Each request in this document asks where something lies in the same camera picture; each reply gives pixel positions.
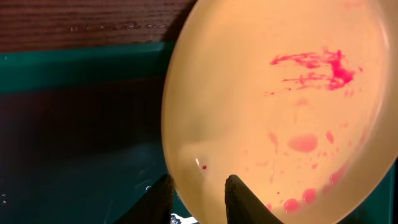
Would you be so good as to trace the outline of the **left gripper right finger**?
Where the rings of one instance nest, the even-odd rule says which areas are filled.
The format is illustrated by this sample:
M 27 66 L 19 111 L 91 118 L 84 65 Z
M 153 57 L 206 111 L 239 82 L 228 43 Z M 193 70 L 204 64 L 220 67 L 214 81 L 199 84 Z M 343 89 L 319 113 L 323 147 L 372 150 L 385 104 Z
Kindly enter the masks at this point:
M 282 224 L 237 175 L 224 186 L 227 224 Z

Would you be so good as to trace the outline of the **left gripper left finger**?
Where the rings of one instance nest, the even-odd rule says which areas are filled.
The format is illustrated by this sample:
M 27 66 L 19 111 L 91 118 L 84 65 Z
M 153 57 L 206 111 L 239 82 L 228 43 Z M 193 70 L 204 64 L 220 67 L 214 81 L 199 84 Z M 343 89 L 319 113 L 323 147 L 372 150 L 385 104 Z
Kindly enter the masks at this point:
M 169 224 L 173 197 L 174 180 L 164 174 L 114 224 Z

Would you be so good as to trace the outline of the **yellow-green round plate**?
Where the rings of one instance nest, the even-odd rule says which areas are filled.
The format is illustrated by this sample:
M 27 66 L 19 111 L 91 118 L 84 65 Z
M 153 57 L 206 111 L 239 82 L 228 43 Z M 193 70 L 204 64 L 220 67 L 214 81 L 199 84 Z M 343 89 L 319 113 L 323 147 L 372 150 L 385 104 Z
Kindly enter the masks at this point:
M 200 223 L 226 223 L 232 174 L 284 223 L 340 221 L 397 157 L 397 2 L 197 1 L 162 144 Z

